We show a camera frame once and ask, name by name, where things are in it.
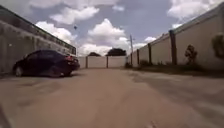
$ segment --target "car window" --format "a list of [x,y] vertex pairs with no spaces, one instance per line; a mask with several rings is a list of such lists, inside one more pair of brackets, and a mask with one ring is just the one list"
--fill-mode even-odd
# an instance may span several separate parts
[[30,55],[27,56],[27,59],[28,60],[30,60],[30,59],[37,59],[38,58],[38,53],[39,52],[31,53]]
[[55,51],[42,51],[40,54],[41,59],[52,59],[52,58],[58,58],[62,55],[55,52]]

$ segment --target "cloud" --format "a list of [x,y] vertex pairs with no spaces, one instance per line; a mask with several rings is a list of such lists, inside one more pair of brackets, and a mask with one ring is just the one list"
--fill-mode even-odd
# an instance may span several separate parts
[[96,52],[104,56],[110,49],[112,49],[112,47],[87,43],[78,49],[78,56],[86,56],[91,52]]
[[147,37],[144,41],[145,41],[146,43],[150,43],[150,42],[152,42],[152,41],[154,41],[154,40],[156,40],[155,37],[151,37],[151,36],[149,36],[149,37]]
[[28,4],[36,8],[50,8],[61,2],[62,0],[30,0]]
[[9,8],[13,12],[16,12],[22,16],[32,13],[29,3],[30,0],[1,0],[0,4],[6,8]]
[[1,0],[0,3],[19,14],[29,14],[31,7],[46,9],[64,4],[71,8],[83,9],[98,5],[115,5],[118,1],[120,0]]
[[173,29],[178,28],[178,27],[180,27],[180,26],[182,26],[182,24],[172,24],[172,28],[173,28]]
[[136,43],[133,45],[133,50],[135,51],[141,47],[144,47],[145,45],[147,45],[147,43]]
[[111,48],[122,48],[130,51],[130,43],[126,38],[125,31],[112,25],[109,19],[104,19],[101,23],[88,31],[87,37],[79,40],[78,43],[84,45],[79,47],[79,55],[87,55],[90,52],[97,52],[105,55]]
[[167,14],[169,16],[183,20],[194,18],[223,2],[224,0],[170,0],[171,8]]
[[82,10],[75,10],[72,8],[64,8],[60,14],[51,15],[50,18],[63,24],[73,24],[76,21],[87,20],[92,18],[99,12],[98,8],[86,7]]
[[125,10],[125,7],[119,6],[119,5],[114,5],[113,10],[123,12]]
[[45,31],[49,32],[50,34],[58,37],[59,39],[67,42],[72,43],[77,36],[74,36],[65,28],[57,28],[52,23],[48,23],[46,21],[39,21],[36,23],[36,26],[44,29]]
[[110,20],[104,19],[102,23],[89,30],[88,35],[94,38],[119,38],[125,36],[125,32],[122,29],[113,27]]

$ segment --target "sedan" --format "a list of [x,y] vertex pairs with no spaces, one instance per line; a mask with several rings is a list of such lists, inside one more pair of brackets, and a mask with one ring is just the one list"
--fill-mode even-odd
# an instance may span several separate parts
[[79,68],[77,58],[53,50],[39,50],[16,62],[13,73],[16,76],[47,75],[50,77],[69,76]]

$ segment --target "concrete road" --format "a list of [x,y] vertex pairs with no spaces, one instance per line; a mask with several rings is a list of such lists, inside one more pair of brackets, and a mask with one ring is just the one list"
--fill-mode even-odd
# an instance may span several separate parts
[[61,79],[1,79],[0,101],[3,128],[224,127],[218,78],[80,70]]

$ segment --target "blue sky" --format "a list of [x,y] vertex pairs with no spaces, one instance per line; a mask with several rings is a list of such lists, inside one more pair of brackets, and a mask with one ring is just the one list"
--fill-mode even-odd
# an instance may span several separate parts
[[76,46],[79,55],[128,52],[205,13],[223,0],[1,0],[0,4]]

